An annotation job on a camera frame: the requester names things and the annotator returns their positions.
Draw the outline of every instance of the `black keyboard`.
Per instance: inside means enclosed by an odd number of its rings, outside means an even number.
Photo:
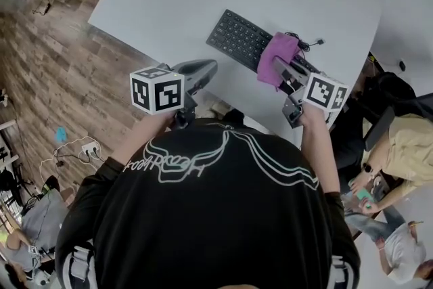
[[[232,11],[225,10],[207,44],[257,72],[258,62],[272,35]]]

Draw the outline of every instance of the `hand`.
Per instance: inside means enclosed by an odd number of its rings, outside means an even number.
[[[304,127],[309,127],[311,125],[316,125],[320,123],[326,125],[325,113],[323,112],[323,110],[314,105],[311,105],[308,102],[302,104],[302,115],[299,120]]]
[[[376,240],[376,247],[378,247],[378,250],[384,249],[385,248],[385,239],[384,238],[380,238],[379,240]]]
[[[370,215],[371,213],[380,212],[380,208],[379,208],[378,204],[370,201],[368,198],[362,199],[361,202],[359,203],[359,207],[363,211],[364,215]]]
[[[361,189],[363,189],[367,183],[370,181],[370,174],[366,173],[364,170],[361,171],[359,175],[355,177],[349,184],[350,190],[354,194],[358,194]]]

